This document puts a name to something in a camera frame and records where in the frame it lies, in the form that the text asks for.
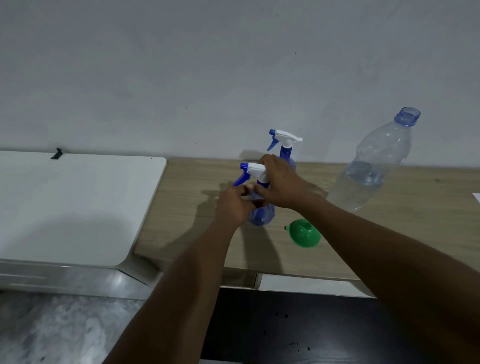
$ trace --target gray wall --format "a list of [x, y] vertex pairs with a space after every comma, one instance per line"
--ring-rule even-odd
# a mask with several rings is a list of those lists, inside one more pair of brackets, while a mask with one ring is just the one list
[[407, 160], [480, 167], [476, 0], [0, 5], [0, 148], [346, 162], [402, 106]]

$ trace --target green funnel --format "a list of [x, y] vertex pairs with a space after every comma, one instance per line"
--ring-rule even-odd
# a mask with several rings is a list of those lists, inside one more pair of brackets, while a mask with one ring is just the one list
[[304, 218], [295, 220], [289, 226], [285, 226], [285, 230], [288, 231], [293, 242], [302, 248], [313, 248], [322, 237], [320, 232]]

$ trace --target marble floor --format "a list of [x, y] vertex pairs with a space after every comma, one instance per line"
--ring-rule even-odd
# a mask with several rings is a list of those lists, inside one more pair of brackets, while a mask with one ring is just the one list
[[0, 363], [100, 364], [143, 302], [1, 292]]

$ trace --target person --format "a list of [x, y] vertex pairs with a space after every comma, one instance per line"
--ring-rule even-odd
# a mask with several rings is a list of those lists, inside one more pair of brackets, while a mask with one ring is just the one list
[[[443, 359], [480, 358], [480, 273], [332, 205], [283, 159], [265, 155], [260, 163], [270, 188], [244, 185], [220, 193], [210, 227], [165, 272], [105, 364], [197, 364], [230, 239], [253, 209], [267, 203], [310, 221], [376, 297]], [[242, 199], [252, 188], [264, 200]]]

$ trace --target white tabletop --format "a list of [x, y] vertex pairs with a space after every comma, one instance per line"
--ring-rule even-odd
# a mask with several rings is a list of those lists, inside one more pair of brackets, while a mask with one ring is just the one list
[[0, 259], [116, 266], [167, 161], [0, 151]]

